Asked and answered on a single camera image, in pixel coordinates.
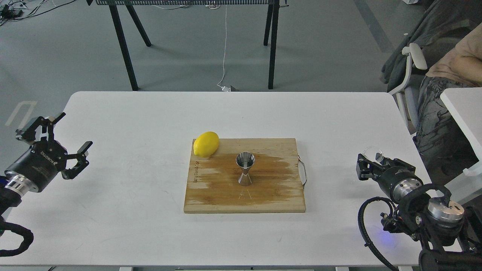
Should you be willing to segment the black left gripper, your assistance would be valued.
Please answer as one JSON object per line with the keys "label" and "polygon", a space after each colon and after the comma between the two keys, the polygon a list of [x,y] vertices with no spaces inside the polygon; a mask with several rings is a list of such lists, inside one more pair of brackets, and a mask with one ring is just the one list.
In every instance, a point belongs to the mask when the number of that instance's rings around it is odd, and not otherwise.
{"label": "black left gripper", "polygon": [[[22,176],[33,183],[32,192],[41,192],[61,171],[64,180],[73,180],[88,165],[88,149],[92,141],[86,141],[76,153],[67,154],[67,150],[55,141],[53,132],[55,125],[66,115],[60,113],[56,117],[33,118],[22,129],[17,129],[15,138],[29,145],[29,149],[21,155],[6,170],[8,178]],[[41,127],[41,134],[47,134],[36,141],[37,129]],[[77,163],[66,169],[67,161],[75,159]]]}

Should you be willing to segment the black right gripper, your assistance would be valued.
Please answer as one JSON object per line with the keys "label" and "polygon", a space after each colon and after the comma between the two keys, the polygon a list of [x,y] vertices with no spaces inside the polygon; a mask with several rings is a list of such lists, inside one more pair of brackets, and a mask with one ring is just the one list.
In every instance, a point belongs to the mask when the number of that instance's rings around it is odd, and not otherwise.
{"label": "black right gripper", "polygon": [[382,162],[384,171],[381,173],[378,163],[370,161],[366,156],[359,153],[356,165],[358,180],[375,180],[382,192],[389,196],[393,202],[400,202],[404,196],[422,187],[422,180],[415,175],[415,166],[399,158],[385,157]]}

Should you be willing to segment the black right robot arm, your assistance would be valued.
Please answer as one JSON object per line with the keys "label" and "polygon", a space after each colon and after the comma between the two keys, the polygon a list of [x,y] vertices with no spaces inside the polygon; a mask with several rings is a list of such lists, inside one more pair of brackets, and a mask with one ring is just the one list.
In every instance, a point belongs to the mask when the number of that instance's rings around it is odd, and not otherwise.
{"label": "black right robot arm", "polygon": [[361,181],[378,183],[386,197],[366,200],[358,211],[358,227],[372,254],[396,271],[376,248],[365,227],[364,214],[372,202],[385,202],[389,213],[381,214],[383,230],[405,233],[421,244],[419,267],[422,271],[480,271],[481,213],[473,206],[464,208],[451,200],[451,192],[441,184],[424,184],[416,168],[399,158],[377,153],[370,161],[360,153],[356,172]]}

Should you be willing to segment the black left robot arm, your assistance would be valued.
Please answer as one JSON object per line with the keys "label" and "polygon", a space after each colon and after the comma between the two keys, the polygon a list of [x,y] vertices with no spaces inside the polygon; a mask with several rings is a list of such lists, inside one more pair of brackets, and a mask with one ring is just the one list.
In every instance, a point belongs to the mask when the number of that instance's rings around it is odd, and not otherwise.
{"label": "black left robot arm", "polygon": [[23,238],[19,247],[1,250],[2,257],[13,257],[28,250],[33,243],[31,230],[6,221],[5,213],[19,206],[27,192],[42,192],[48,184],[61,174],[64,180],[77,177],[88,165],[88,149],[93,144],[86,141],[76,153],[69,154],[55,140],[55,125],[65,116],[34,118],[24,128],[16,131],[16,139],[29,144],[29,148],[17,158],[1,176],[1,233],[10,231]]}

